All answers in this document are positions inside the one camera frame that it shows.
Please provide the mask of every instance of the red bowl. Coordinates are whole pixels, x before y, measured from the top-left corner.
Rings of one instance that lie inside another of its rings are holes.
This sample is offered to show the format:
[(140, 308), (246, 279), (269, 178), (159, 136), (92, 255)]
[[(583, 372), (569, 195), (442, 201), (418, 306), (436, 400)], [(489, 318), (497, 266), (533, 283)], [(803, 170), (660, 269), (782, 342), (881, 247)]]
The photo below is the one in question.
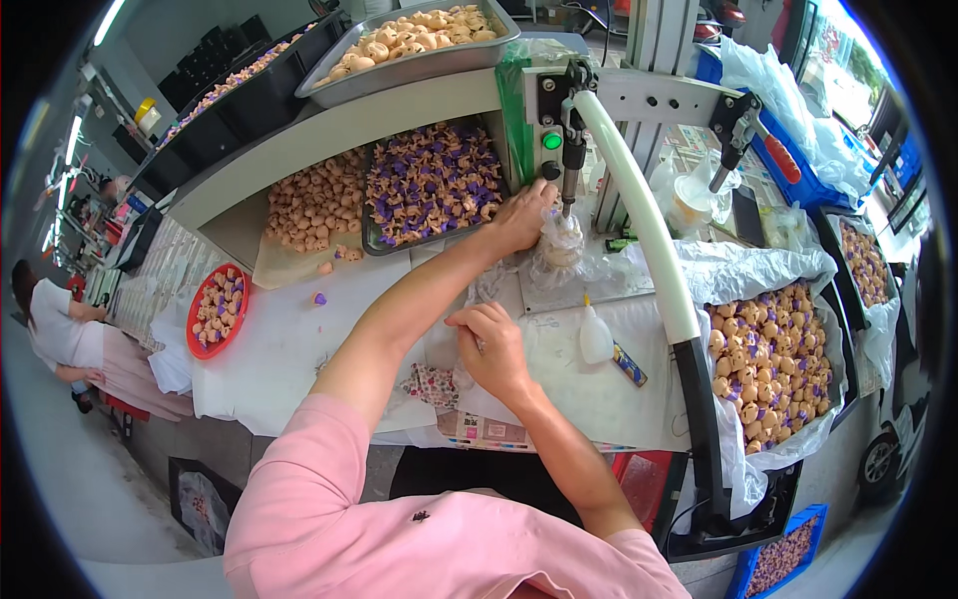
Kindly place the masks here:
[[(214, 275), (218, 272), (226, 274), (226, 270), (233, 268), (237, 273), (237, 280), (242, 281), (243, 290), (242, 290), (242, 302), (239, 306), (239, 312), (237, 313), (237, 323), (233, 326), (233, 330), (230, 332), (230, 336), (226, 337), (218, 343), (207, 343), (204, 348), (203, 345), (196, 339), (196, 334), (193, 332), (193, 325), (199, 322), (199, 319), (196, 318), (196, 309), (199, 307), (200, 300), (203, 299), (203, 288), (207, 285), (215, 285), (216, 281), (213, 280)], [(240, 327), (242, 327), (243, 320), (246, 319), (246, 308), (249, 307), (249, 292), (250, 292), (250, 282), (246, 278), (246, 274), (242, 269), (234, 265), (233, 263), (226, 263), (225, 265), (220, 266), (213, 272), (211, 272), (205, 279), (203, 283), (200, 284), (199, 288), (196, 290), (196, 294), (193, 296), (193, 303), (190, 304), (190, 317), (186, 320), (186, 344), (190, 348), (190, 353), (193, 354), (196, 359), (210, 359), (219, 352), (223, 351), (227, 345), (229, 345), (233, 339), (237, 337), (237, 333), (240, 332)]]

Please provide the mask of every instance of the red handle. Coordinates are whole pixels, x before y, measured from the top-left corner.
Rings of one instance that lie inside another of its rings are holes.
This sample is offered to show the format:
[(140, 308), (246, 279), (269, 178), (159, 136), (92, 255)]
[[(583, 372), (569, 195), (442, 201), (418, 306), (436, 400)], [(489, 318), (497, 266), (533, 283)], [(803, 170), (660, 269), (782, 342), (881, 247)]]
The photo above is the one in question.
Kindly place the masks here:
[(780, 142), (777, 137), (774, 135), (766, 137), (765, 148), (768, 150), (768, 153), (771, 154), (775, 164), (782, 169), (786, 181), (794, 185), (802, 180), (802, 172), (798, 170), (795, 159), (791, 157), (791, 154), (788, 153), (788, 150), (785, 149), (785, 146), (782, 145), (782, 142)]

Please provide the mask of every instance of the black shoe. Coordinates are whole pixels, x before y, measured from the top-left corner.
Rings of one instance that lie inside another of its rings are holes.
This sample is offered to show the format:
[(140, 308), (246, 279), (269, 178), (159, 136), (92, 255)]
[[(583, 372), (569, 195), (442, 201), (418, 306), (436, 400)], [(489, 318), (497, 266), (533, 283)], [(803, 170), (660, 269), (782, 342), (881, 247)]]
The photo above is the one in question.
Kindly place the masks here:
[(70, 392), (70, 397), (73, 398), (74, 403), (77, 405), (77, 409), (80, 411), (80, 414), (86, 414), (93, 409), (93, 402), (83, 397), (83, 395)]

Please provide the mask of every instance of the fluorescent light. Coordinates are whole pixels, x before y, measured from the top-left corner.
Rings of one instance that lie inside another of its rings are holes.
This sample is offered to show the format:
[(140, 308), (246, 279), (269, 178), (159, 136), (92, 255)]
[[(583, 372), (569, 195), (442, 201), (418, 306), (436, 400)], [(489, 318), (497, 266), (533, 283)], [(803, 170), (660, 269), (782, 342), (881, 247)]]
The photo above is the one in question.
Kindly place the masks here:
[(63, 210), (63, 204), (66, 201), (66, 173), (60, 178), (60, 197), (57, 201), (57, 208)]
[(80, 137), (80, 125), (83, 123), (83, 119), (80, 117), (73, 117), (73, 127), (70, 129), (70, 139), (66, 143), (66, 167), (70, 168), (70, 163), (73, 162), (73, 152), (77, 148), (77, 138)]
[(47, 231), (47, 237), (43, 240), (43, 247), (40, 248), (41, 252), (47, 251), (47, 248), (50, 247), (50, 244), (54, 242), (54, 227), (55, 225), (50, 225), (50, 230)]
[(106, 37), (106, 32), (109, 31), (110, 25), (113, 24), (113, 19), (117, 17), (117, 12), (120, 11), (120, 7), (123, 3), (124, 0), (113, 0), (110, 10), (106, 12), (106, 16), (103, 18), (103, 23), (100, 24), (97, 34), (93, 37), (94, 46), (99, 46), (103, 43), (103, 38)]

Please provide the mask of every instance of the pink skirt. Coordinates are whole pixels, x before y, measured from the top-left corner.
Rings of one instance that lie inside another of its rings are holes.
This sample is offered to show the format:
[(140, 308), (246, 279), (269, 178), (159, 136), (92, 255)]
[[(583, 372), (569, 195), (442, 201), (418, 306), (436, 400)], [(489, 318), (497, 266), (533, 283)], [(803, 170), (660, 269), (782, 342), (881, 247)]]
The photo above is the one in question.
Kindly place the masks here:
[(103, 327), (103, 375), (106, 383), (96, 383), (113, 397), (154, 416), (179, 422), (180, 416), (193, 416), (193, 398), (163, 393), (147, 361), (147, 351), (116, 327)]

